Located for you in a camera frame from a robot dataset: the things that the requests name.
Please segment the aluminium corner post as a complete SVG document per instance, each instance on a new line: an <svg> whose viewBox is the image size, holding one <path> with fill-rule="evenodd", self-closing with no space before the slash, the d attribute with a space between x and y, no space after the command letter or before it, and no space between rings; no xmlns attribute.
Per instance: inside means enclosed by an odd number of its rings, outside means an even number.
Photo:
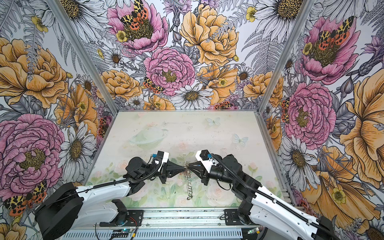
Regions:
<svg viewBox="0 0 384 240"><path fill-rule="evenodd" d="M50 10L53 12L54 16L56 17L57 22L62 27L62 30L65 32L66 36L69 38L70 43L72 44L75 51L77 52L80 59L82 60L82 63L84 64L86 70L88 71L88 74L92 77L98 90L100 91L103 98L105 99L105 102L108 105L109 109L111 110L112 115L116 117L119 112L119 109L117 108L117 105L115 104L104 82L102 81L102 78L99 72L97 71L96 66L92 62L91 57L89 56L85 46L83 45L82 40L80 39L77 33L77 30L70 22L70 19L68 18L63 6L61 5L61 2L48 1L47 4Z"/></svg>
<svg viewBox="0 0 384 240"><path fill-rule="evenodd" d="M310 15L311 9L314 5L313 0L307 0L304 1L302 4L302 7L298 13L296 22L293 25L293 29L290 33L290 35L287 38L287 42L283 48L282 53L280 54L280 57L277 61L277 65L273 71L273 74L271 76L271 80L269 85L266 88L266 92L264 93L262 97L262 101L259 104L258 107L258 114L260 115L264 109L266 108L267 103L269 102L273 90L278 84L279 78L281 76L281 73L283 71L283 68L285 66L286 61L288 60L290 56L290 52L293 49L295 42L297 41L299 34L301 33L302 29L305 27L306 21Z"/></svg>

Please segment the left aluminium corner post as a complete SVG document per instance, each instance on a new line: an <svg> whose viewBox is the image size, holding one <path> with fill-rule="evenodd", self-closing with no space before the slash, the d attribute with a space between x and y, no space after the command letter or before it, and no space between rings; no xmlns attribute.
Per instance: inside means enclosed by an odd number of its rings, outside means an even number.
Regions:
<svg viewBox="0 0 384 240"><path fill-rule="evenodd" d="M112 115L116 117L119 112L119 109L117 108L117 105L115 104L104 82L102 81L102 78L99 72L97 71L96 66L92 62L91 57L89 56L85 46L83 45L82 40L80 39L77 33L77 30L70 22L70 19L68 18L63 6L61 5L61 2L48 1L47 4L50 10L53 12L54 16L56 17L57 22L62 27L62 30L65 32L66 36L69 38L70 43L72 44L75 51L77 52L80 59L82 60L82 63L84 64L86 70L88 71L88 74L92 77L98 90L100 91L103 98L105 99L105 102L108 105L109 109L111 110Z"/></svg>

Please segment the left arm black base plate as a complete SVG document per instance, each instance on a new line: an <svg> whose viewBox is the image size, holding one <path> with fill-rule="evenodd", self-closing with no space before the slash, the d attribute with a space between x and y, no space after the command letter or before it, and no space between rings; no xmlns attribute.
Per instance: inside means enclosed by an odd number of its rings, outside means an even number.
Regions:
<svg viewBox="0 0 384 240"><path fill-rule="evenodd" d="M126 213L118 215L109 223L101 222L100 227L140 227L142 225L143 210L127 210Z"/></svg>

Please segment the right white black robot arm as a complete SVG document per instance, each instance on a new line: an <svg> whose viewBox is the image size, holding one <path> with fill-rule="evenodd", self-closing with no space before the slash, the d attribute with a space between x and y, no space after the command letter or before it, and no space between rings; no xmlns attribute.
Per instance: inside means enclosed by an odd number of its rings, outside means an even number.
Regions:
<svg viewBox="0 0 384 240"><path fill-rule="evenodd" d="M233 155L222 158L207 150L196 153L196 162L188 164L204 185L210 180L230 184L242 202L238 208L241 222L264 226L288 240L337 240L333 223L326 217L314 217L281 200L259 181L244 173Z"/></svg>

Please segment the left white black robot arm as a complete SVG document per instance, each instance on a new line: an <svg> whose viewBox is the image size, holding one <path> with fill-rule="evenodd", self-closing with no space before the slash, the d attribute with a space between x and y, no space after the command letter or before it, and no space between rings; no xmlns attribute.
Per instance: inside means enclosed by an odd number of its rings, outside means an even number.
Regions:
<svg viewBox="0 0 384 240"><path fill-rule="evenodd" d="M169 161L169 154L158 152L149 162L132 158L123 177L111 182L75 187L64 184L44 200L36 210L35 219L44 240L56 240L70 229L97 223L123 226L129 222L138 225L131 217L122 199L137 193L146 180L159 178L163 184L185 171L184 166Z"/></svg>

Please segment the right aluminium corner post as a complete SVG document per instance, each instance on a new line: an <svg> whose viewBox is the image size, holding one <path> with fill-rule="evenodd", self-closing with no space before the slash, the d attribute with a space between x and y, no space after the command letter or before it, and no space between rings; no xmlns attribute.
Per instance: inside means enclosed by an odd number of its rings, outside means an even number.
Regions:
<svg viewBox="0 0 384 240"><path fill-rule="evenodd" d="M266 108L267 103L269 102L273 90L278 84L279 78L281 76L281 73L283 71L283 68L285 66L286 61L288 60L290 56L290 52L293 49L295 42L297 41L299 34L301 33L302 29L305 27L306 21L310 15L311 9L314 5L313 0L307 0L304 1L302 4L302 7L298 13L296 22L293 25L293 29L290 33L290 35L287 38L287 42L283 48L282 53L280 54L280 57L277 61L277 65L273 71L273 74L271 76L271 80L269 85L266 88L266 92L264 93L262 97L262 101L259 104L258 107L258 114L260 115L264 109Z"/></svg>

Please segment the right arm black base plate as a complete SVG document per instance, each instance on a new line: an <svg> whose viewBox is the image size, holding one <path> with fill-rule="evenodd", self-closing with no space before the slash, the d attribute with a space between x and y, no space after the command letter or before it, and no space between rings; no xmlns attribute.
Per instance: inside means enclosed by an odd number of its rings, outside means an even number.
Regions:
<svg viewBox="0 0 384 240"><path fill-rule="evenodd" d="M224 209L224 221L226 226L249 226L253 225L249 218L239 213L237 209Z"/></svg>

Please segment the aluminium front rail frame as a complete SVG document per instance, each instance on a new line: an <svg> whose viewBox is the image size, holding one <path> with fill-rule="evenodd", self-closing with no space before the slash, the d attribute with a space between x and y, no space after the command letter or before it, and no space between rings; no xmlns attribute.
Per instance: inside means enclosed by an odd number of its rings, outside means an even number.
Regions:
<svg viewBox="0 0 384 240"><path fill-rule="evenodd" d="M99 223L76 227L62 240L299 240L282 223L268 224L271 216L258 210L258 224L243 225L235 208L142 209L137 224L101 227Z"/></svg>

